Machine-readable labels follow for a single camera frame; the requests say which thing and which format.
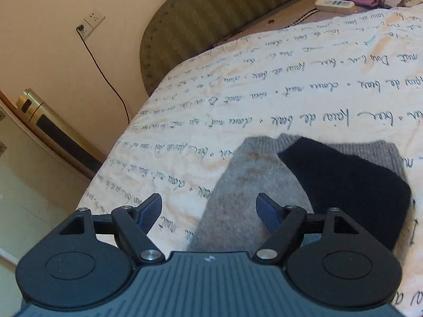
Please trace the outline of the grey sweater with navy sleeves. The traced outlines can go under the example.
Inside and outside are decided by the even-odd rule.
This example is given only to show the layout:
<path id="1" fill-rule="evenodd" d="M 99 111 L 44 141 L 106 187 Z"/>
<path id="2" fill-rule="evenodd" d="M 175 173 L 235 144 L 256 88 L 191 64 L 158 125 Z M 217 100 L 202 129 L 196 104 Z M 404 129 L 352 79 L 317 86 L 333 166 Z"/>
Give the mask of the grey sweater with navy sleeves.
<path id="1" fill-rule="evenodd" d="M 249 137 L 235 150 L 206 204 L 189 249 L 255 252 L 270 236 L 256 199 L 309 213 L 339 208 L 397 258 L 407 254 L 413 199 L 394 143 L 323 144 L 305 137 Z"/>

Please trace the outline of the gold tower appliance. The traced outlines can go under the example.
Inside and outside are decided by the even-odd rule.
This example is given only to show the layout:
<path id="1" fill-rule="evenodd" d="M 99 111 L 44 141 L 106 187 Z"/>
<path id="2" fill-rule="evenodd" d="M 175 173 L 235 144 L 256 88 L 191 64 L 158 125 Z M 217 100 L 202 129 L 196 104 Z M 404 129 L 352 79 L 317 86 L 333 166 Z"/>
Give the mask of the gold tower appliance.
<path id="1" fill-rule="evenodd" d="M 17 114 L 46 146 L 75 169 L 93 178 L 105 155 L 67 124 L 33 90 L 24 90 L 17 103 Z"/>

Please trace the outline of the white bedspread with script print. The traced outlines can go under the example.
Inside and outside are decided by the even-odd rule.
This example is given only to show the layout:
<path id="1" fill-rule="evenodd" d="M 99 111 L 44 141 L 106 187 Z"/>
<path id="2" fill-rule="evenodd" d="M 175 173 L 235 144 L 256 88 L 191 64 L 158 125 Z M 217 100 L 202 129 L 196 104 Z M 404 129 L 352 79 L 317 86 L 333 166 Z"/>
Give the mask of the white bedspread with script print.
<path id="1" fill-rule="evenodd" d="M 149 237 L 189 250 L 206 204 L 249 137 L 394 143 L 414 218 L 392 304 L 422 315 L 422 7 L 253 34 L 173 69 L 114 145 L 80 201 L 95 214 L 163 200 Z"/>

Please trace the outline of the olive green padded headboard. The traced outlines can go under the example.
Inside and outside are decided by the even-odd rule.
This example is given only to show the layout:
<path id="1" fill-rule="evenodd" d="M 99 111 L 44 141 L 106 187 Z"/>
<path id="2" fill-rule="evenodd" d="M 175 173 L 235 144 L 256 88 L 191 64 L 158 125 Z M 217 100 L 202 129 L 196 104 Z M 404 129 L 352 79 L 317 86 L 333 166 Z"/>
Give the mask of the olive green padded headboard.
<path id="1" fill-rule="evenodd" d="M 140 65 L 152 95 L 177 65 L 291 0 L 166 0 L 143 33 Z"/>

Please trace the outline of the white power strip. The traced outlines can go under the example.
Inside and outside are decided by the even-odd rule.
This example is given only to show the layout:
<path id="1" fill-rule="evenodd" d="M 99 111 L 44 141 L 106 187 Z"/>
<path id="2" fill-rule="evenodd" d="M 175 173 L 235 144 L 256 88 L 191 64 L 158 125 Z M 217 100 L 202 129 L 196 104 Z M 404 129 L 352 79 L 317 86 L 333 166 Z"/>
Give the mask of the white power strip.
<path id="1" fill-rule="evenodd" d="M 356 5 L 346 0 L 316 0 L 315 8 L 322 12 L 353 14 L 356 12 Z"/>

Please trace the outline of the white wall socket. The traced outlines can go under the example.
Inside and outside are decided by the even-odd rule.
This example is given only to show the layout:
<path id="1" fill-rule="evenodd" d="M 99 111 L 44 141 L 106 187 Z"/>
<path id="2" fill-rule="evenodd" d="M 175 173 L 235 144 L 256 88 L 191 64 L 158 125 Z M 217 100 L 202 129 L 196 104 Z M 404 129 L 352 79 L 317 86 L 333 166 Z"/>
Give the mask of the white wall socket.
<path id="1" fill-rule="evenodd" d="M 93 9 L 76 27 L 76 32 L 86 40 L 104 20 L 105 16 L 99 10 Z"/>

